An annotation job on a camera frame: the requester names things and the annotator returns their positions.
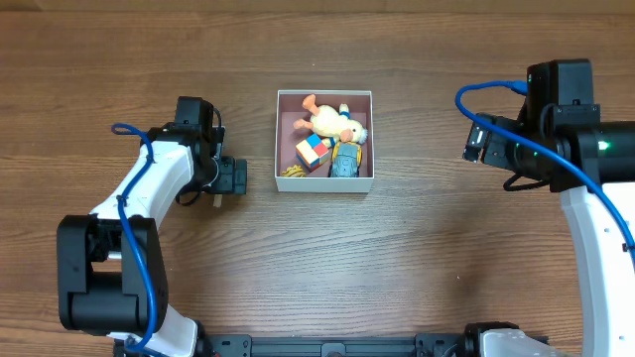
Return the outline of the colourful puzzle cube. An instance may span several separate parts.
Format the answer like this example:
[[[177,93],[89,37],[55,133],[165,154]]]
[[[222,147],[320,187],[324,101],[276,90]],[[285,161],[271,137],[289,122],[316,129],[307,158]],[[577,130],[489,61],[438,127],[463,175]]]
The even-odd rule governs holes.
[[[296,156],[310,172],[329,160],[329,148],[317,134],[311,134],[296,145]]]

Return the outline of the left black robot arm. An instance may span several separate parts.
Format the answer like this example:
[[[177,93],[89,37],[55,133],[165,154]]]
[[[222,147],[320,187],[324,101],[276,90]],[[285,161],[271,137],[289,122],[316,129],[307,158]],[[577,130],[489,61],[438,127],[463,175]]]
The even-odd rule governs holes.
[[[244,160],[222,154],[225,128],[168,123],[136,136],[139,157],[114,192],[57,229],[59,317],[67,330],[113,340],[116,356],[212,356],[202,324],[169,303],[159,228],[173,202],[190,193],[243,194]]]

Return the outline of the white box pink interior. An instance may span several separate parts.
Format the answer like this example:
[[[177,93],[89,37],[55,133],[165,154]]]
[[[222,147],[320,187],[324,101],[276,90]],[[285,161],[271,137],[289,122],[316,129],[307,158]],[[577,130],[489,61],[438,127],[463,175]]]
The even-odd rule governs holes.
[[[357,178],[332,178],[328,170],[331,161],[315,170],[304,168],[303,178],[285,177],[283,171],[302,161],[297,155],[296,146],[307,138],[309,129],[293,128],[297,119],[307,119],[310,111],[302,106],[302,102],[312,93],[307,89],[279,90],[277,95],[277,119],[275,142],[274,178],[280,192],[346,192],[366,193],[370,190],[375,178],[374,132],[373,132],[373,97],[364,90],[316,90],[314,95],[317,105],[329,105],[338,109],[340,104],[348,106],[348,113],[353,120],[360,122],[368,131],[368,138],[361,149],[361,163]]]

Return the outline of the yellow round gear toy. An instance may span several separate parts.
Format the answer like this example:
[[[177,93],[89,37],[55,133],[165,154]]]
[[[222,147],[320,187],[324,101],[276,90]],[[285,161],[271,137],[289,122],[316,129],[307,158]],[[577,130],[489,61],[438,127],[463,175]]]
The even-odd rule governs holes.
[[[287,167],[284,171],[280,173],[280,176],[283,178],[305,178],[307,176],[303,167],[300,165],[293,165]]]

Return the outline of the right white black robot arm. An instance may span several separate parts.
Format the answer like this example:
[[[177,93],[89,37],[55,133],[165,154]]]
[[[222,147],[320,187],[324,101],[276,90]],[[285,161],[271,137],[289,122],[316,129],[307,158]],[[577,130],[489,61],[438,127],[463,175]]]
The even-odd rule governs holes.
[[[471,162],[558,194],[573,241],[585,356],[634,353],[634,125],[597,107],[551,106],[534,121],[470,114]]]

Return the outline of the wooden cat rattle drum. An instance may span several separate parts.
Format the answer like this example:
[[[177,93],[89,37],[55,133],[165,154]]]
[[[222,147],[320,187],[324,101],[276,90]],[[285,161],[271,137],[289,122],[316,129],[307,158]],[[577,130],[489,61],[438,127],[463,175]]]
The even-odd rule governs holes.
[[[214,196],[214,199],[213,199],[213,206],[214,207],[220,207],[221,204],[222,204],[222,195],[221,194],[216,194]]]

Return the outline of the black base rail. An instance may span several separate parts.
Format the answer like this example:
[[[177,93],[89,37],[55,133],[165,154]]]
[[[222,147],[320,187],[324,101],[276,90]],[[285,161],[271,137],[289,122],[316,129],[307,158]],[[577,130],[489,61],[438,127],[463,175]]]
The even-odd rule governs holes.
[[[477,356],[474,336],[421,333],[414,337],[310,338],[207,335],[194,344],[193,356],[328,357],[328,356]]]

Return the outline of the yellow grey toy truck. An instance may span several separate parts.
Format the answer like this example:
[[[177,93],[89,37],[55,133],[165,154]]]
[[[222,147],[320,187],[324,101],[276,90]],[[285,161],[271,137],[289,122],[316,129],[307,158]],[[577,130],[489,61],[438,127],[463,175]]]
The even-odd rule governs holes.
[[[337,143],[332,149],[330,178],[358,178],[361,166],[362,150],[355,143]]]

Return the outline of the plush duck toy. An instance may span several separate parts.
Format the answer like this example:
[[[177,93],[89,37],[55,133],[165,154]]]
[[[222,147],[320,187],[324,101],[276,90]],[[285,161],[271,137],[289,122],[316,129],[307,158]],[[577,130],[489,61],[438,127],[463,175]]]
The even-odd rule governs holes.
[[[296,130],[308,129],[321,137],[330,149],[337,143],[363,145],[368,139],[368,130],[351,118],[348,106],[341,103],[338,109],[329,105],[316,105],[317,97],[310,94],[304,98],[302,106],[311,113],[309,120],[298,119],[293,126]]]

